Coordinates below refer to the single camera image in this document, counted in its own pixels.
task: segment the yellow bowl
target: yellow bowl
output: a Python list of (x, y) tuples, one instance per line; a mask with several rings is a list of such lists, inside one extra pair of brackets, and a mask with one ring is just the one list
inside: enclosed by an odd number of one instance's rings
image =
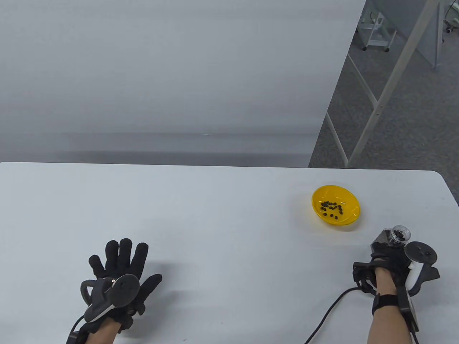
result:
[(325, 185), (318, 188), (313, 194), (312, 203), (315, 213), (331, 225), (348, 225), (360, 216), (357, 198), (341, 186)]

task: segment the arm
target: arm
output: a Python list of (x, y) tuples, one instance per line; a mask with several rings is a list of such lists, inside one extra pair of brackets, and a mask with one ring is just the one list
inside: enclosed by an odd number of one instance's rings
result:
[[(376, 268), (377, 291), (381, 295), (397, 295), (391, 273)], [(373, 316), (368, 344), (411, 344), (411, 336), (406, 322), (397, 306), (386, 306), (376, 310)]]
[(107, 318), (96, 333), (89, 334), (86, 344), (112, 344), (120, 327), (120, 323)]

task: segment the gray carpet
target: gray carpet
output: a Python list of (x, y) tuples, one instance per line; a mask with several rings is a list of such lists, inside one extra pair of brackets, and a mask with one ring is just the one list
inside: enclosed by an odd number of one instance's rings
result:
[[(434, 71), (412, 57), (364, 151), (352, 168), (434, 170), (459, 201), (459, 35), (444, 34), (442, 65)], [(397, 38), (386, 53), (361, 50), (354, 37), (349, 54), (378, 98), (403, 48)], [(371, 105), (345, 63), (329, 107), (330, 117), (350, 156), (371, 113)], [(324, 122), (309, 167), (342, 168)]]

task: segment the metal leg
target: metal leg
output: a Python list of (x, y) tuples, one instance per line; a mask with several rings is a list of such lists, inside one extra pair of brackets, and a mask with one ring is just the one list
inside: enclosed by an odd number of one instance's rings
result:
[(336, 133), (335, 126), (333, 125), (333, 122), (331, 121), (330, 115), (328, 114), (328, 111), (325, 113), (325, 119), (327, 120), (328, 126), (330, 127), (331, 134), (333, 135), (333, 138), (335, 139), (336, 145), (338, 146), (338, 150), (340, 151), (341, 158), (344, 161), (344, 167), (347, 166), (347, 156), (346, 152), (344, 151), (344, 148), (341, 144), (340, 138), (338, 137), (338, 134)]
[(362, 135), (358, 139), (358, 142), (354, 148), (354, 151), (351, 154), (351, 157), (349, 158), (346, 167), (349, 167), (360, 155), (360, 153), (362, 153), (364, 146), (366, 145), (371, 133), (373, 132), (376, 124), (378, 123), (381, 113), (384, 111), (387, 102), (389, 101), (398, 81), (402, 76), (403, 71), (405, 70), (411, 56), (413, 55), (414, 50), (416, 49), (419, 40), (421, 39), (422, 34), (425, 31), (425, 28), (429, 24), (430, 18), (432, 17), (434, 11), (437, 9), (438, 4), (439, 0), (427, 0), (425, 2), (424, 8), (422, 9), (418, 21), (414, 25), (413, 31), (411, 32), (408, 41), (406, 42), (406, 45), (391, 73), (391, 76), (389, 77), (389, 80), (387, 81), (387, 84), (381, 93), (381, 97), (379, 98), (375, 109), (373, 110), (373, 112), (370, 115), (370, 118), (368, 119), (368, 122), (365, 126), (364, 131), (362, 132)]
[(349, 54), (347, 55), (347, 59), (351, 63), (352, 72), (354, 73), (354, 75), (356, 76), (358, 82), (360, 83), (360, 86), (362, 86), (362, 88), (364, 89), (366, 95), (370, 99), (371, 105), (373, 106), (373, 109), (374, 109), (378, 105), (378, 100), (376, 99), (375, 95), (371, 91), (370, 86), (368, 86), (368, 84), (365, 81), (363, 75), (360, 73), (360, 71), (358, 70), (357, 66), (355, 65), (354, 61), (349, 56)]

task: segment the wrist strap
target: wrist strap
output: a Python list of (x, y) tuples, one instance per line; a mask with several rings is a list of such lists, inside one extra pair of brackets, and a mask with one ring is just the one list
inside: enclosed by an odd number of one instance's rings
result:
[(375, 315), (375, 312), (386, 306), (397, 306), (398, 307), (398, 296), (397, 295), (376, 295), (371, 314)]

